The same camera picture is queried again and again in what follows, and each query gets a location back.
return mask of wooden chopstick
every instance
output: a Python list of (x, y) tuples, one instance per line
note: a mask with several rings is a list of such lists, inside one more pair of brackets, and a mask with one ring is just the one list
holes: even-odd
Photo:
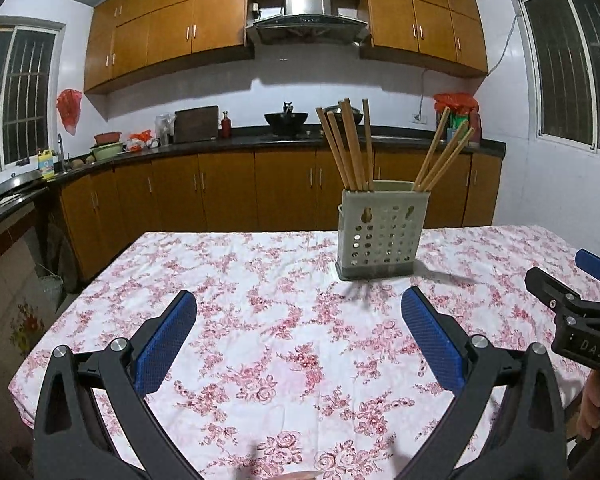
[(342, 183), (344, 184), (344, 189), (349, 189), (349, 180), (347, 179), (347, 174), (344, 171), (344, 166), (342, 164), (342, 158), (338, 150), (338, 145), (336, 144), (336, 141), (333, 137), (333, 133), (331, 133), (331, 127), (329, 126), (327, 116), (324, 114), (324, 110), (320, 107), (316, 108), (315, 111), (318, 114), (318, 118), (320, 119), (320, 124), (322, 125), (322, 129), (324, 130), (324, 135), (327, 137), (327, 142), (329, 143), (329, 147), (331, 148), (333, 159), (336, 161), (336, 166), (338, 167), (340, 178), (342, 179)]
[(347, 134), (347, 142), (349, 143), (349, 153), (353, 163), (353, 173), (356, 178), (356, 184), (359, 191), (366, 191), (365, 168), (362, 165), (362, 152), (360, 152), (360, 141), (358, 140), (358, 131), (356, 130), (356, 121), (353, 120), (353, 111), (351, 110), (351, 102), (349, 99), (344, 99), (340, 102), (342, 110), (342, 122), (344, 130)]
[(338, 121), (336, 121), (336, 116), (333, 114), (333, 112), (329, 112), (327, 113), (327, 117), (329, 118), (329, 124), (331, 125), (331, 131), (333, 132), (333, 138), (335, 139), (336, 145), (340, 152), (340, 158), (342, 159), (344, 172), (347, 176), (347, 181), (349, 183), (348, 189), (358, 191), (356, 179), (353, 176), (353, 169), (351, 168), (351, 160), (349, 158), (349, 153), (347, 153), (344, 149), (344, 144), (342, 143), (342, 136), (340, 135), (340, 129), (338, 127)]
[(449, 156), (449, 158), (444, 163), (442, 168), (440, 168), (440, 171), (438, 172), (438, 174), (433, 178), (433, 180), (429, 184), (427, 184), (427, 187), (424, 190), (425, 192), (431, 191), (433, 189), (433, 187), (438, 183), (438, 181), (444, 176), (444, 174), (446, 173), (446, 170), (448, 170), (449, 167), (454, 163), (456, 158), (458, 158), (458, 155), (460, 154), (462, 149), (467, 145), (467, 143), (469, 142), (469, 140), (471, 139), (473, 134), (474, 134), (474, 129), (469, 128), (469, 131), (462, 138), (462, 140), (458, 143), (458, 146), (455, 148), (454, 152), (451, 154), (451, 156)]
[(362, 99), (362, 111), (365, 114), (365, 139), (366, 139), (366, 176), (369, 191), (374, 190), (374, 149), (371, 144), (371, 119), (369, 119), (369, 99)]
[(426, 176), (427, 170), (429, 169), (429, 164), (431, 163), (431, 158), (433, 157), (434, 152), (440, 142), (440, 137), (442, 136), (442, 132), (445, 129), (446, 121), (449, 118), (449, 114), (451, 113), (451, 108), (445, 106), (445, 110), (442, 112), (442, 117), (440, 119), (440, 123), (436, 129), (436, 134), (433, 136), (433, 140), (431, 141), (431, 145), (429, 146), (429, 151), (427, 152), (427, 156), (424, 158), (422, 166), (420, 167), (420, 171), (418, 172), (418, 176), (416, 180), (413, 181), (413, 189), (416, 190), (422, 179)]
[(462, 124), (460, 124), (460, 127), (456, 130), (456, 132), (454, 133), (454, 136), (451, 138), (448, 145), (446, 146), (445, 151), (442, 152), (442, 155), (440, 155), (440, 158), (433, 165), (433, 168), (431, 168), (431, 171), (429, 171), (427, 176), (420, 183), (420, 185), (418, 186), (418, 189), (414, 189), (414, 191), (423, 191), (423, 190), (427, 189), (427, 187), (429, 187), (429, 184), (436, 177), (436, 175), (440, 171), (440, 168), (442, 168), (442, 166), (444, 166), (444, 164), (446, 163), (446, 160), (453, 153), (453, 149), (456, 146), (456, 144), (458, 143), (458, 139), (463, 138), (463, 136), (466, 133), (466, 131), (468, 130), (468, 128), (469, 128), (469, 121), (462, 121)]

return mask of silver bolt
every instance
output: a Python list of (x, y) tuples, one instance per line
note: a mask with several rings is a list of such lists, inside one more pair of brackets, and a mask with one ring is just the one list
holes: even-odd
[(119, 337), (111, 342), (111, 349), (114, 352), (120, 352), (126, 348), (126, 339)]
[(538, 355), (546, 354), (546, 348), (542, 343), (533, 343), (531, 349)]
[(68, 348), (64, 345), (56, 346), (56, 348), (54, 348), (54, 357), (63, 357), (67, 350)]
[(487, 348), (487, 346), (489, 345), (489, 341), (483, 335), (474, 335), (471, 338), (471, 344), (474, 345), (476, 348)]

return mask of red plastic bag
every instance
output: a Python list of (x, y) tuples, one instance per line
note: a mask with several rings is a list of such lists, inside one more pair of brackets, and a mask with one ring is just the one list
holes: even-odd
[(80, 101), (82, 100), (82, 92), (77, 90), (66, 89), (58, 96), (56, 108), (60, 112), (60, 118), (64, 129), (71, 135), (75, 135), (75, 127), (80, 120)]
[(441, 114), (445, 111), (445, 106), (451, 108), (456, 115), (467, 116), (469, 112), (478, 107), (478, 101), (471, 94), (464, 92), (455, 92), (451, 94), (435, 94), (435, 109)]

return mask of tablecloth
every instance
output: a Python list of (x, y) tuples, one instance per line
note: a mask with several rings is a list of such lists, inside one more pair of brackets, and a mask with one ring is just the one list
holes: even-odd
[[(198, 320), (160, 389), (146, 401), (184, 456), (207, 478), (236, 470), (261, 478), (318, 470), (325, 479), (393, 478), (452, 400), (400, 316), (418, 285), (468, 333), (496, 346), (549, 347), (553, 316), (525, 290), (539, 266), (600, 301), (578, 270), (576, 249), (540, 227), (424, 230), (415, 274), (340, 282), (337, 233), (148, 233), (119, 256), (56, 321), (24, 361), (10, 391), (32, 426), (46, 364), (130, 337), (181, 289)], [(563, 402), (587, 369), (550, 352)], [(494, 391), (461, 463), (477, 456), (502, 399)], [(101, 412), (121, 457), (140, 465), (106, 394)]]

